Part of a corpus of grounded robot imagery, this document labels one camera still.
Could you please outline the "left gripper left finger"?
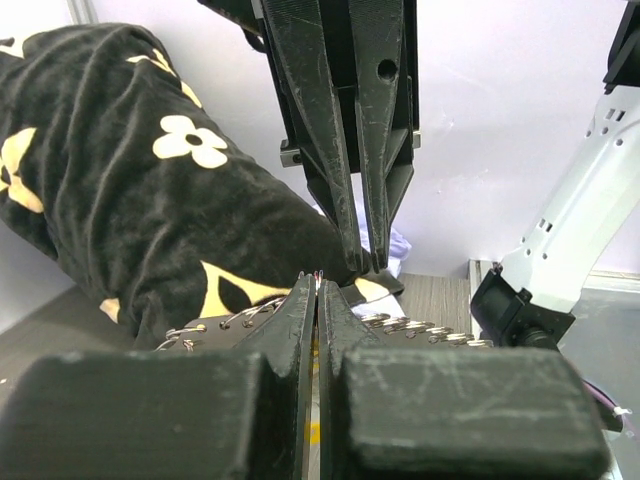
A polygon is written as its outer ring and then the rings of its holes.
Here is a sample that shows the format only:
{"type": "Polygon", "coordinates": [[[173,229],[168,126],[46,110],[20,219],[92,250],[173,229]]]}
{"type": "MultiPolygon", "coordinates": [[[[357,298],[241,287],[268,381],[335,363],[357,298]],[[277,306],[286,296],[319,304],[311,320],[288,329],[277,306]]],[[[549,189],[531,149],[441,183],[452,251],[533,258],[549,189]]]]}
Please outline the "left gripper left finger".
{"type": "MultiPolygon", "coordinates": [[[[289,313],[316,302],[312,276],[289,313]]],[[[281,320],[230,349],[41,358],[1,415],[5,479],[303,479],[310,335],[281,320]]]]}

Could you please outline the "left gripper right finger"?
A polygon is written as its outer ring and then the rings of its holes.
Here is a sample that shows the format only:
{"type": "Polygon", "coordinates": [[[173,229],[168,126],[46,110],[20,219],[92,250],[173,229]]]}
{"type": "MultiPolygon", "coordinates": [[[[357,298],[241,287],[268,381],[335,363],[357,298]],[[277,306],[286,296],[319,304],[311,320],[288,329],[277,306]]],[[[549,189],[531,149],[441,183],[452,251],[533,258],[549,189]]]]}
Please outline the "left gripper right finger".
{"type": "Polygon", "coordinates": [[[324,479],[598,479],[610,452],[581,378],[533,348],[395,347],[318,291],[324,479]]]}

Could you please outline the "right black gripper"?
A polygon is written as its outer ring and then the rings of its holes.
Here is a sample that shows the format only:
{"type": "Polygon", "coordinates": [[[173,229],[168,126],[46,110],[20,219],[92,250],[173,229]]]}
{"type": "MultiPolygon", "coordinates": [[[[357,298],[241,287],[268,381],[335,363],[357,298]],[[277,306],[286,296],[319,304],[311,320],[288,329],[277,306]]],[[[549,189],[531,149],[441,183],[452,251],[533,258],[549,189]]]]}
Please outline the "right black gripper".
{"type": "Polygon", "coordinates": [[[414,1],[207,1],[268,58],[286,137],[284,166],[340,231],[361,269],[349,170],[360,172],[372,267],[388,266],[391,226],[420,146],[414,1]]]}

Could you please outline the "blue handled key ring organizer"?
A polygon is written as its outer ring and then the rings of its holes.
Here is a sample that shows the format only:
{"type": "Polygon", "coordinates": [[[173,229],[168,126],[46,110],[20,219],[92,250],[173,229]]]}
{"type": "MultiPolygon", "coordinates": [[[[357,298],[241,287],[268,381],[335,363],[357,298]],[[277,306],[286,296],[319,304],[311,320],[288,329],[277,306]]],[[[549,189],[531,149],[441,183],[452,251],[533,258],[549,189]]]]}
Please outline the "blue handled key ring organizer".
{"type": "MultiPolygon", "coordinates": [[[[469,346],[489,348],[493,345],[490,340],[482,340],[471,333],[456,332],[450,327],[437,326],[426,320],[413,320],[402,314],[395,315],[392,309],[398,307],[396,301],[389,297],[382,299],[383,306],[377,305],[365,308],[362,313],[355,315],[358,322],[366,327],[381,330],[386,335],[403,334],[408,339],[424,337],[430,344],[450,344],[455,346],[469,346]]],[[[310,335],[312,349],[317,347],[317,303],[313,301],[309,307],[304,307],[298,313],[285,312],[290,304],[287,295],[276,295],[256,306],[249,307],[239,313],[200,318],[190,322],[181,329],[170,329],[165,334],[165,340],[156,348],[166,351],[172,347],[180,347],[188,352],[197,348],[213,349],[232,348],[251,333],[267,325],[273,326],[281,320],[289,326],[293,333],[307,333],[310,335]]]]}

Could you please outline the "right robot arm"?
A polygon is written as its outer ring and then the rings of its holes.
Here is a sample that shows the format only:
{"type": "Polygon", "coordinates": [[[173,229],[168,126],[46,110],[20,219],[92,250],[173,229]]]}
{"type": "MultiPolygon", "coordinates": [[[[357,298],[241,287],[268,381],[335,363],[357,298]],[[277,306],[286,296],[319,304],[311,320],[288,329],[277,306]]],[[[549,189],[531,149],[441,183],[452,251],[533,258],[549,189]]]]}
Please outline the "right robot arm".
{"type": "MultiPolygon", "coordinates": [[[[421,142],[413,1],[211,1],[264,54],[286,138],[348,266],[388,264],[421,142]]],[[[519,246],[471,299],[500,347],[555,349],[591,268],[639,202],[639,5],[626,4],[604,92],[572,163],[519,246]]]]}

